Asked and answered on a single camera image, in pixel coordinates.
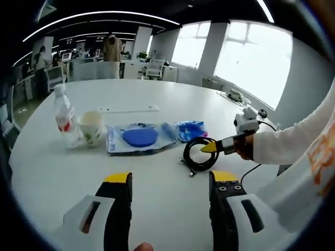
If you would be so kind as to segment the person's left hand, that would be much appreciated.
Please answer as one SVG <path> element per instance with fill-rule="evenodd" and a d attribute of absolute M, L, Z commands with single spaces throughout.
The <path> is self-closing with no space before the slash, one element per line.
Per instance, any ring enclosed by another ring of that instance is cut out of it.
<path fill-rule="evenodd" d="M 138 245 L 133 251 L 154 251 L 154 248 L 150 243 L 143 242 Z"/>

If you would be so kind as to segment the person's right hand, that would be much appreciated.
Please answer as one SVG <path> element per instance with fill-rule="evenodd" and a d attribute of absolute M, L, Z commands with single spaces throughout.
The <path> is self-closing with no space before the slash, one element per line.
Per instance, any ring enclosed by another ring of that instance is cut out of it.
<path fill-rule="evenodd" d="M 247 161 L 253 161 L 253 138 L 254 135 L 245 136 L 235 141 L 236 153 Z"/>

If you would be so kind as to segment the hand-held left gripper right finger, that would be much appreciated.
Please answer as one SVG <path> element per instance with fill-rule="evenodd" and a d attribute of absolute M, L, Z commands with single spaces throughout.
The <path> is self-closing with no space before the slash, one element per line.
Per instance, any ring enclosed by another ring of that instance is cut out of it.
<path fill-rule="evenodd" d="M 209 172 L 213 250 L 271 250 L 275 212 L 229 172 Z"/>

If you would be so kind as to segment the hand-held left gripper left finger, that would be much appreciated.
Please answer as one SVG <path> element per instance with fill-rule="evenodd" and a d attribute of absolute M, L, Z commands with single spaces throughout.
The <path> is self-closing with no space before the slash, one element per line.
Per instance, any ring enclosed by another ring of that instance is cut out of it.
<path fill-rule="evenodd" d="M 128 250 L 132 173 L 107 176 L 63 216 L 63 250 Z"/>

